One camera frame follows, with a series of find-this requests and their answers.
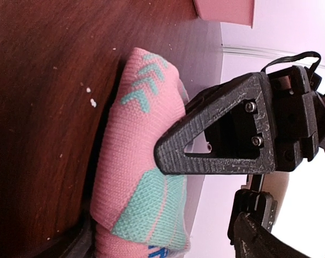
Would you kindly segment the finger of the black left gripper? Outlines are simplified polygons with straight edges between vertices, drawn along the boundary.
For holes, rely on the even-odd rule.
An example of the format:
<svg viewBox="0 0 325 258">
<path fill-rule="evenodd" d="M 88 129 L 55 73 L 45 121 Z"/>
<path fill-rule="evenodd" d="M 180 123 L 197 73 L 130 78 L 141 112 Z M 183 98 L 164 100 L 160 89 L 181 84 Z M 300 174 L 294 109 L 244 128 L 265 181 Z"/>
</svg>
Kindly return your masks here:
<svg viewBox="0 0 325 258">
<path fill-rule="evenodd" d="M 277 201 L 269 193 L 263 191 L 264 175 L 248 175 L 251 179 L 249 188 L 236 191 L 227 236 L 234 245 L 234 223 L 241 212 L 248 213 L 268 232 L 272 231 L 277 211 Z"/>
<path fill-rule="evenodd" d="M 272 89 L 265 73 L 247 73 L 199 92 L 157 141 L 167 175 L 241 175 L 276 168 Z"/>
</svg>

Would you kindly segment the pink sock with teal patches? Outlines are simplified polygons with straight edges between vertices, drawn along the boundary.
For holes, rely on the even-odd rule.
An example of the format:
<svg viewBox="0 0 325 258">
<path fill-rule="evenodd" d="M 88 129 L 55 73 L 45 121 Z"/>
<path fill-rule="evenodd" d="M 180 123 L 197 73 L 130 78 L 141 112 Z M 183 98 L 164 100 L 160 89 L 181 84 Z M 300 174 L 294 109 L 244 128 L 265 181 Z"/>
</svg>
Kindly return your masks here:
<svg viewBox="0 0 325 258">
<path fill-rule="evenodd" d="M 158 139 L 189 98 L 175 66 L 134 48 L 110 108 L 90 215 L 96 257 L 173 257 L 189 249 L 184 210 L 187 177 L 164 175 L 154 160 Z"/>
</svg>

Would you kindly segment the pink plastic organizer tray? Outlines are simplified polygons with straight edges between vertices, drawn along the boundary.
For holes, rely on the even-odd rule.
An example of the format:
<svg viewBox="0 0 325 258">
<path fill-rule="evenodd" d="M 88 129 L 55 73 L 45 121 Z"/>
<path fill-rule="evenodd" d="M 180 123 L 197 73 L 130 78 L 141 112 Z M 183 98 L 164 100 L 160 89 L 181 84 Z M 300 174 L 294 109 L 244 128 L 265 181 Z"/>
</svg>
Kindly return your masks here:
<svg viewBox="0 0 325 258">
<path fill-rule="evenodd" d="M 193 3 L 202 20 L 253 27 L 254 0 L 194 0 Z"/>
</svg>

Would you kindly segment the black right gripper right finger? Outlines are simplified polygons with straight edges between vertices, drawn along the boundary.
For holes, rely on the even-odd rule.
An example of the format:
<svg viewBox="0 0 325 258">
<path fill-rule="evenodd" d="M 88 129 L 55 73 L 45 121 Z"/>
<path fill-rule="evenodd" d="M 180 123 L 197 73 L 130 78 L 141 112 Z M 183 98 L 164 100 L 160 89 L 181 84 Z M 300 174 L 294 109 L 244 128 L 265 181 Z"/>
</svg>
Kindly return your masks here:
<svg viewBox="0 0 325 258">
<path fill-rule="evenodd" d="M 308 257 L 280 241 L 245 212 L 241 212 L 234 223 L 234 249 L 236 258 Z"/>
</svg>

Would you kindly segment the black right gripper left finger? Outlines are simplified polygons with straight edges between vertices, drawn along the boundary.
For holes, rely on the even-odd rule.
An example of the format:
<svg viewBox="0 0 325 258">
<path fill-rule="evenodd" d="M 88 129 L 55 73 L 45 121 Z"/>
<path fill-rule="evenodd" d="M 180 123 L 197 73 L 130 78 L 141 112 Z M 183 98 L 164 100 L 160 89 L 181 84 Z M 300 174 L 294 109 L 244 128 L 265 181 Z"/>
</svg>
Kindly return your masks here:
<svg viewBox="0 0 325 258">
<path fill-rule="evenodd" d="M 80 217 L 78 224 L 59 236 L 41 253 L 41 257 L 94 257 L 93 232 L 88 214 Z"/>
</svg>

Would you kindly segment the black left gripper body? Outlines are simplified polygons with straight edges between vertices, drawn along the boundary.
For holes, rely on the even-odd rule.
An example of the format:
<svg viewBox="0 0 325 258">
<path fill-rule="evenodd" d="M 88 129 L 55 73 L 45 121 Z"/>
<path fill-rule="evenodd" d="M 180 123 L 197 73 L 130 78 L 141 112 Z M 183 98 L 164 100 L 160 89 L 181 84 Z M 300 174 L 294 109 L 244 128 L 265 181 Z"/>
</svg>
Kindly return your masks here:
<svg viewBox="0 0 325 258">
<path fill-rule="evenodd" d="M 325 94 L 322 78 L 309 68 L 291 66 L 268 75 L 277 126 L 276 170 L 293 171 L 303 159 L 325 152 Z"/>
</svg>

